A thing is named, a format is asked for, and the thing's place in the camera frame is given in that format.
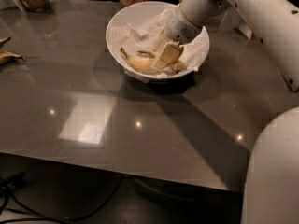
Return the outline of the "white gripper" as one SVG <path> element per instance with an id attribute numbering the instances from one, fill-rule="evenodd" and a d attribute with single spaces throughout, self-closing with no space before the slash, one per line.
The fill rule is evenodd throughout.
<path id="1" fill-rule="evenodd" d="M 189 44 L 201 32 L 202 27 L 193 25 L 180 7 L 175 7 L 167 19 L 165 28 L 153 41 L 152 50 L 157 54 L 151 66 L 154 69 L 162 70 L 175 63 L 183 53 L 184 48 L 178 43 L 171 43 L 172 40 L 181 44 Z"/>

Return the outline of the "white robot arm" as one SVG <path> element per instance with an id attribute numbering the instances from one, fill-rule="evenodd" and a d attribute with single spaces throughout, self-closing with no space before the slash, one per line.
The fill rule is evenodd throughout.
<path id="1" fill-rule="evenodd" d="M 205 22 L 233 7 L 269 53 L 269 69 L 253 74 L 270 100 L 299 90 L 299 15 L 288 0 L 183 0 L 171 13 L 159 45 L 192 42 Z M 299 108 L 285 110 L 261 131 L 252 146 L 240 224 L 299 224 Z"/>

